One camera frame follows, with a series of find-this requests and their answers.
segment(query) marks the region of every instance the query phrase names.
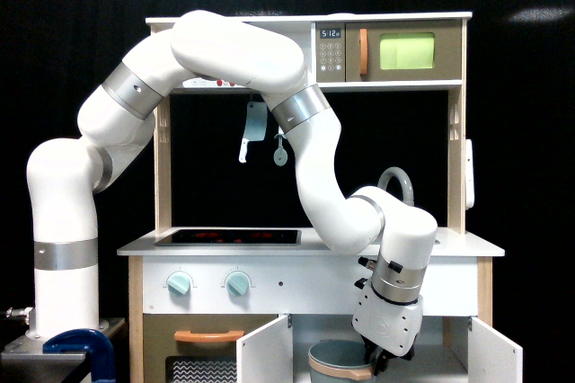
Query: blue clamp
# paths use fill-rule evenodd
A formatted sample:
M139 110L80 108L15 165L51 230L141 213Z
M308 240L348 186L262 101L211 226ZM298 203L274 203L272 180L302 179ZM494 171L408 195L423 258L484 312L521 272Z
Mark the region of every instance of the blue clamp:
M44 343L44 353L87 352L93 383L116 383L114 348L102 332L74 329L58 334Z

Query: gray pot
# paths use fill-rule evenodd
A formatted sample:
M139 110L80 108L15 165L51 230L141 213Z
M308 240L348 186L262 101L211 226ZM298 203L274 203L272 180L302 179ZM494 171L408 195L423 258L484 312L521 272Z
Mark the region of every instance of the gray pot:
M308 353L312 383L374 382L375 363L365 363L365 354L364 344L353 341L328 340L313 345Z

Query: white cabinet door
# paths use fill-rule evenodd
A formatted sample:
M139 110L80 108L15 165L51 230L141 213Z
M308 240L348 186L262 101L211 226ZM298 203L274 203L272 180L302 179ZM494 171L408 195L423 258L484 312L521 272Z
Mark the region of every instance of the white cabinet door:
M520 383L523 348L476 317L469 340L469 383Z
M293 383L294 337L280 316L235 342L238 383Z

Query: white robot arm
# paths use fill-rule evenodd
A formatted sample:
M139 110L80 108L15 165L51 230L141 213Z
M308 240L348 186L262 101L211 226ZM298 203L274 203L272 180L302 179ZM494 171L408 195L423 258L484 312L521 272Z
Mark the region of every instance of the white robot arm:
M305 214L333 251L358 254L383 236L354 326L403 356L419 331L419 290L435 219L376 187L346 199L333 168L341 125L308 73L301 49L274 32L202 11L185 14L171 30L148 37L124 57L82 106L80 139L52 140L31 155L38 334L98 326L93 192L110 186L134 160L152 137L155 106L194 76L262 93L294 149ZM62 309L76 318L62 321ZM406 310L415 316L409 328Z

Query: microwave keypad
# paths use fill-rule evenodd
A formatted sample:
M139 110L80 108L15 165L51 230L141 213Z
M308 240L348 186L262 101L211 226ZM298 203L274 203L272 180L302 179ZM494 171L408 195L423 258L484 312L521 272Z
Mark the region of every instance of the microwave keypad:
M333 23L316 29L316 71L318 82L345 82L345 30Z

